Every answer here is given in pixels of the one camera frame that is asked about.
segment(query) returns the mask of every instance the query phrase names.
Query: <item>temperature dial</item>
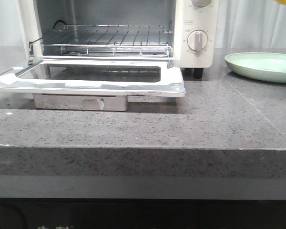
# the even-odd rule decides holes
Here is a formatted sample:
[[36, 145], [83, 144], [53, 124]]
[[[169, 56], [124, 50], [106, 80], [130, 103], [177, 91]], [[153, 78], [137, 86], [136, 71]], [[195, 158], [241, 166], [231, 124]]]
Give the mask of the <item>temperature dial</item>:
[[204, 7], [208, 5], [212, 0], [192, 0], [192, 3], [198, 7]]
[[187, 44], [190, 49], [200, 52], [208, 44], [208, 36], [201, 30], [192, 32], [187, 38]]

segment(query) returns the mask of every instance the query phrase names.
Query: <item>oven control panel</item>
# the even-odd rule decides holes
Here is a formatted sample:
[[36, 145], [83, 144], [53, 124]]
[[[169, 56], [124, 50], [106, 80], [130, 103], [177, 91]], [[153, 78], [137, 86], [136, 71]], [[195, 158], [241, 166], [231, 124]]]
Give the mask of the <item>oven control panel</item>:
[[184, 0], [180, 67], [208, 68], [213, 62], [218, 0]]

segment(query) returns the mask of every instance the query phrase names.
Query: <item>plate rim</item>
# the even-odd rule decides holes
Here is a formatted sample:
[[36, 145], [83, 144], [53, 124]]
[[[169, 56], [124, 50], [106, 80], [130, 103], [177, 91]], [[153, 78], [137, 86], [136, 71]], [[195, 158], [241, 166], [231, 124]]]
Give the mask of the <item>plate rim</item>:
[[228, 63], [231, 63], [233, 65], [236, 65], [238, 67], [242, 67], [242, 68], [264, 71], [264, 72], [269, 72], [269, 73], [285, 73], [286, 74], [285, 71], [274, 71], [274, 70], [267, 70], [267, 69], [263, 69], [263, 68], [246, 67], [246, 66], [239, 65], [239, 64], [236, 64], [236, 63], [233, 63], [233, 62], [227, 60], [227, 58], [229, 58], [230, 56], [237, 56], [237, 55], [243, 55], [243, 54], [267, 54], [267, 55], [271, 54], [271, 55], [278, 55], [278, 56], [286, 56], [286, 54], [284, 54], [284, 53], [276, 53], [276, 52], [237, 52], [237, 53], [232, 53], [232, 54], [226, 55], [225, 61]]

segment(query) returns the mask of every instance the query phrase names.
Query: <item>oven foot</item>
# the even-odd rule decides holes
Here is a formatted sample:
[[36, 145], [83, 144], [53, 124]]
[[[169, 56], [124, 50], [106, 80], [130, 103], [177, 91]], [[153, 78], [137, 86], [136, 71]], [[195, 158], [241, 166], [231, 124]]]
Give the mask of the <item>oven foot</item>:
[[203, 73], [204, 73], [203, 68], [194, 68], [194, 73], [193, 73], [194, 79], [201, 79]]

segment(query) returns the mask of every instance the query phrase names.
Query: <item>light green plate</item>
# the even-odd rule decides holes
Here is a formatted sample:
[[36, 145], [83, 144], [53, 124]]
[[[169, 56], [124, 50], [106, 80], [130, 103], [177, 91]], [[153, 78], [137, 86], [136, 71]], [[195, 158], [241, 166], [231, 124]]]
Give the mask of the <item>light green plate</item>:
[[286, 54], [242, 52], [225, 57], [235, 73], [262, 81], [286, 83]]

